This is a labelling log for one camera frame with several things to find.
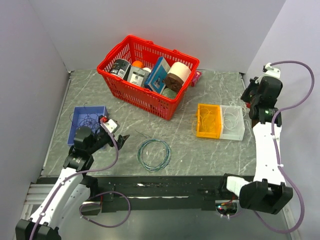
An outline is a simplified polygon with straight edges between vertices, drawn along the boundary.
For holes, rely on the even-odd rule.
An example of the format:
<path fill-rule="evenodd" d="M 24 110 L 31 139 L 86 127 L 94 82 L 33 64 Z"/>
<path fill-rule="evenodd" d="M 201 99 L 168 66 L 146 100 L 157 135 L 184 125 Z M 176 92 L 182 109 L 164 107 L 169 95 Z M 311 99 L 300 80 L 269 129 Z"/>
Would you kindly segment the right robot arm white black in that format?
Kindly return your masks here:
<path fill-rule="evenodd" d="M 256 167 L 252 181 L 241 176 L 224 174 L 218 193 L 223 199 L 235 195 L 244 209 L 276 215 L 293 197 L 293 189 L 286 184 L 279 170 L 277 153 L 280 151 L 282 117 L 275 104 L 283 88 L 273 76 L 255 77 L 250 80 L 241 100 L 249 104 L 249 117 L 255 138 Z"/>

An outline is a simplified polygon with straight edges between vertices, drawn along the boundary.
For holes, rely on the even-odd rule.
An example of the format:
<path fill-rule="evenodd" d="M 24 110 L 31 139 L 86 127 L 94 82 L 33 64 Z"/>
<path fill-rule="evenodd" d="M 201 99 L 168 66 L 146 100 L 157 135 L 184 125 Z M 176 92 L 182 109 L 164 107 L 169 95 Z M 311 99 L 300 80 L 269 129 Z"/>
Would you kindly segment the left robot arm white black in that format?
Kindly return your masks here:
<path fill-rule="evenodd" d="M 54 186 L 29 219 L 20 219 L 15 227 L 18 240 L 60 240 L 67 222 L 83 202 L 93 201 L 101 196 L 98 180 L 89 176 L 94 162 L 93 153 L 105 145 L 119 151 L 128 135 L 114 139 L 111 128 L 101 127 L 98 133 L 88 126 L 79 127 L 75 132 L 63 168 Z"/>

